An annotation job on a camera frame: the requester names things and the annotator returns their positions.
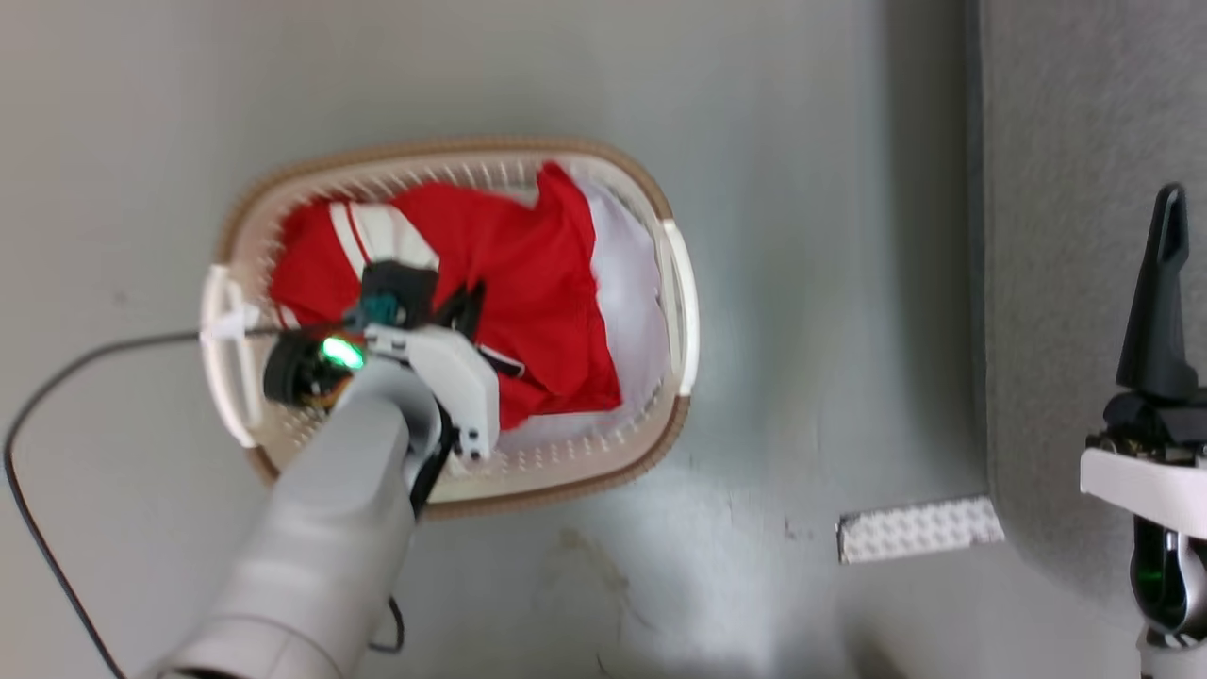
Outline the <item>red garment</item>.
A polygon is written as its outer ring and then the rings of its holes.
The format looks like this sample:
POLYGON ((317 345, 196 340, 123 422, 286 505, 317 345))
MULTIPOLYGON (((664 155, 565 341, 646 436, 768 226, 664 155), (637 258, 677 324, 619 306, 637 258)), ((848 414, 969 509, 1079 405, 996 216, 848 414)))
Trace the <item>red garment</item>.
POLYGON ((366 267, 392 259, 435 271, 432 308, 482 289, 474 343, 507 369, 502 429, 543 414, 612 411, 620 377, 591 273, 587 197, 554 163, 536 178, 532 205, 425 182, 384 201, 315 199, 295 209, 269 279, 276 320, 336 321, 357 300, 366 267))

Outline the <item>cream plastic laundry basket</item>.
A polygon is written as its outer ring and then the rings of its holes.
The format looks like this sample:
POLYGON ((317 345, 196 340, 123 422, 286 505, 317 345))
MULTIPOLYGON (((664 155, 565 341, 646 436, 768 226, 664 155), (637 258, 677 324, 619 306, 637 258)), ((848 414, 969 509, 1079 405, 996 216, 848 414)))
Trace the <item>cream plastic laundry basket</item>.
POLYGON ((200 322, 208 327, 225 315, 257 310, 261 322, 276 324, 267 288, 282 219, 311 199, 381 199, 436 181, 529 197, 540 166, 549 160, 604 185, 651 233, 670 364, 651 399, 616 425, 577 437, 502 443, 484 460, 450 460, 427 513, 447 520, 517 511, 632 481, 667 455, 686 425, 702 323, 686 238, 667 197, 645 166, 610 144, 548 135, 435 137, 276 168, 250 185, 225 218, 202 292, 200 322))

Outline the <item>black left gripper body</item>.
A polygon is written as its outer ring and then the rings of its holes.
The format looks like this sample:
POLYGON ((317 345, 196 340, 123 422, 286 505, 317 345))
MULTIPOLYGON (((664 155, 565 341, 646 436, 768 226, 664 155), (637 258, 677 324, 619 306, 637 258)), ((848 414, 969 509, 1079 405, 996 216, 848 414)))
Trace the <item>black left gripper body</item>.
POLYGON ((435 320, 435 268, 409 267, 397 259, 368 263, 358 279, 358 295, 344 314, 354 328, 384 324, 414 328, 435 320))

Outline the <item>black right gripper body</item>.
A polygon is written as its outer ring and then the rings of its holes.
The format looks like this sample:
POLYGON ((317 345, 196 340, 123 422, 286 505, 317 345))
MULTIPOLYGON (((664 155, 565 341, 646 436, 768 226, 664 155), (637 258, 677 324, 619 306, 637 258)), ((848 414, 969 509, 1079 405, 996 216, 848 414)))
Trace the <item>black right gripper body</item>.
POLYGON ((1141 392, 1120 392, 1103 409, 1104 428, 1086 447, 1164 466, 1207 466, 1207 390, 1166 403, 1141 392))

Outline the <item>white studded floor plate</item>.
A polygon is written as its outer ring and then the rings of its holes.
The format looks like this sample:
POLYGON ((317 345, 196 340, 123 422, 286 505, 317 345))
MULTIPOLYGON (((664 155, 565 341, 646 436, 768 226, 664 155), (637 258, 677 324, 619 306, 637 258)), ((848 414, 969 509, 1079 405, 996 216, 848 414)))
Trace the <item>white studded floor plate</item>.
POLYGON ((845 513, 836 522, 844 566, 885 562, 1005 542, 987 494, 845 513))

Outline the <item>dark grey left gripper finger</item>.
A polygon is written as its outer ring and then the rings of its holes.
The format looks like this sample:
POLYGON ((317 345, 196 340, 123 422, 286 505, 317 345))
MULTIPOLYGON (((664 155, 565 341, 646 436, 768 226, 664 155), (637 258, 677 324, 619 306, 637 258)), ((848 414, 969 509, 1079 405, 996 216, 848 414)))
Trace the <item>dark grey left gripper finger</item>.
POLYGON ((486 283, 461 285, 435 309, 435 324, 456 330, 470 343, 476 343, 484 302, 486 283))

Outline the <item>grey fabric sofa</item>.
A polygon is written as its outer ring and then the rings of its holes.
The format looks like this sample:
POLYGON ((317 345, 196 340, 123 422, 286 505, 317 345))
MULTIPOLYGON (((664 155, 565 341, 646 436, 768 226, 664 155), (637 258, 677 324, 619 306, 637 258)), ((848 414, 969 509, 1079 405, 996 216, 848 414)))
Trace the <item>grey fabric sofa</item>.
POLYGON ((980 437, 1008 544, 1135 645, 1133 519, 1079 488, 1116 396, 1160 188, 1188 193, 1188 361, 1207 384, 1207 0, 976 0, 970 228, 980 437))

